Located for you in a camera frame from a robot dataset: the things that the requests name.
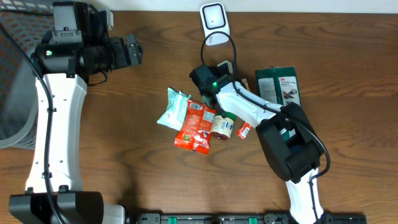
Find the red sachet stick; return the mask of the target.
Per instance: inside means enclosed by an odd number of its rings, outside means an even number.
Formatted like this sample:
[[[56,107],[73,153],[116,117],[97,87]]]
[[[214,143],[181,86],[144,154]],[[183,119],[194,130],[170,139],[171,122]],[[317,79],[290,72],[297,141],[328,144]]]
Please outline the red sachet stick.
[[[249,123],[244,122],[243,125],[238,129],[238,132],[236,134],[241,139],[246,139],[251,128],[252,128],[252,126]]]

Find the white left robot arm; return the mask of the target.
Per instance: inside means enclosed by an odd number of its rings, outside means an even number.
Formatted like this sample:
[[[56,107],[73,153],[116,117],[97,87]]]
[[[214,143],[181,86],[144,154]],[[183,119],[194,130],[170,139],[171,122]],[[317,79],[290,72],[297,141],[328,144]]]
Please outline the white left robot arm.
[[[28,61],[37,77],[34,162],[25,192],[10,196],[13,217],[22,223],[132,223],[124,206],[83,190],[80,123],[90,76],[139,65],[142,56],[133,35],[83,39],[55,32],[53,42],[36,46]]]

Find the small orange box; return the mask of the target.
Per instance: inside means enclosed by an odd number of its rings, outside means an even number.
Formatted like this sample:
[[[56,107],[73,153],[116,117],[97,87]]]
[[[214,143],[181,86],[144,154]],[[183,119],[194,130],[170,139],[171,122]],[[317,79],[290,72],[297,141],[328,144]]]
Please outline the small orange box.
[[[246,78],[243,78],[241,81],[242,81],[242,83],[244,84],[245,89],[247,89],[247,91],[251,91],[250,88],[249,88],[247,79],[246,79]]]

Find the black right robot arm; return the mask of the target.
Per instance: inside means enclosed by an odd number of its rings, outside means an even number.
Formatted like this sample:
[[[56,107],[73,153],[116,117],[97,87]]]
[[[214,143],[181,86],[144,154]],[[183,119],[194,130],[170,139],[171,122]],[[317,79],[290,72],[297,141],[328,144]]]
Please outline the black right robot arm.
[[[204,102],[221,114],[232,113],[256,129],[270,168],[285,181],[290,214],[297,223],[320,223],[317,178],[320,157],[330,155],[315,134],[303,109],[270,103],[251,93],[229,75],[207,75],[195,82]]]

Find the mint green wipes pack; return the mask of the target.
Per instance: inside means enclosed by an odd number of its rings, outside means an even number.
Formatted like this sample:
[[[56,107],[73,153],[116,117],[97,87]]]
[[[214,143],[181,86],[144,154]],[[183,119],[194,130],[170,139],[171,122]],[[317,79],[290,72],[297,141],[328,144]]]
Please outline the mint green wipes pack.
[[[188,109],[188,100],[191,95],[186,95],[182,91],[176,91],[169,87],[167,89],[168,105],[165,112],[157,120],[157,124],[180,131]]]

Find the orange snack packet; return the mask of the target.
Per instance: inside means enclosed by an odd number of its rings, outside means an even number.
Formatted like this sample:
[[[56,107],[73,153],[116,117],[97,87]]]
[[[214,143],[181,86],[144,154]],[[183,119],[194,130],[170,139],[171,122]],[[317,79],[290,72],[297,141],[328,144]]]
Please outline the orange snack packet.
[[[188,100],[185,121],[177,134],[174,146],[183,149],[209,154],[211,127],[216,111],[206,104]]]

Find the green product pouch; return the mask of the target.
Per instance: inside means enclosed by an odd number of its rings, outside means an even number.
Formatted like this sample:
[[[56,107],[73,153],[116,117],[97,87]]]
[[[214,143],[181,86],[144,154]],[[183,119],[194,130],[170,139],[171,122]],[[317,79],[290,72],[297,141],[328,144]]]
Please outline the green product pouch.
[[[301,105],[295,67],[256,70],[255,76],[261,98],[283,106],[290,103]]]

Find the green lid spice jar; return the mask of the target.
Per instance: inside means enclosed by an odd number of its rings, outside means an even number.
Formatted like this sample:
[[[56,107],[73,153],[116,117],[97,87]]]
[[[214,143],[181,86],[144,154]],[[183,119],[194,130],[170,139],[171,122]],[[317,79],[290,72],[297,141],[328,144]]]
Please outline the green lid spice jar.
[[[224,118],[222,115],[217,113],[213,119],[210,131],[211,135],[220,140],[228,140],[231,137],[235,121],[235,114],[227,113]]]

